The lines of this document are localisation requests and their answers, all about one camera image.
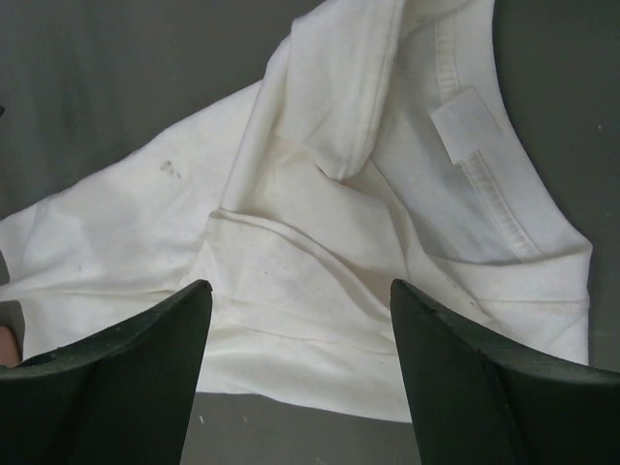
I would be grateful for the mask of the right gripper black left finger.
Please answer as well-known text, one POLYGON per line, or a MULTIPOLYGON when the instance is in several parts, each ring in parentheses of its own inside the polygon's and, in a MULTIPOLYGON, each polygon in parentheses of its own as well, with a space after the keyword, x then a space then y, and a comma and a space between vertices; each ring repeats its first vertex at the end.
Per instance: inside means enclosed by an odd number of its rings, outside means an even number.
POLYGON ((136 316, 1 370, 4 464, 177 464, 212 311, 198 280, 136 316))

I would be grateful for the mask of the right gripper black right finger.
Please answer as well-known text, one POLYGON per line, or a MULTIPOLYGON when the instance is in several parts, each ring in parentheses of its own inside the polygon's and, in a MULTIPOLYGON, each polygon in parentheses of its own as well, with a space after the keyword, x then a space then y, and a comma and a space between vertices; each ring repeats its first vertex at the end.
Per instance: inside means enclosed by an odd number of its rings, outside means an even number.
POLYGON ((390 313, 421 463, 618 463, 618 373, 528 348, 402 280, 390 313))

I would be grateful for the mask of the white t shirt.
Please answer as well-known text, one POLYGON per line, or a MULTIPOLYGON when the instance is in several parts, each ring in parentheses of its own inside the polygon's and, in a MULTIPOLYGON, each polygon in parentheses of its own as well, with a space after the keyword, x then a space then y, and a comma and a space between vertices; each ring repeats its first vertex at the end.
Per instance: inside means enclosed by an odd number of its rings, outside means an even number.
POLYGON ((491 1, 328 1, 263 79, 1 223, 32 357, 198 279, 198 388, 410 418, 388 311, 411 282, 588 360, 590 242, 547 193, 496 74, 491 1))

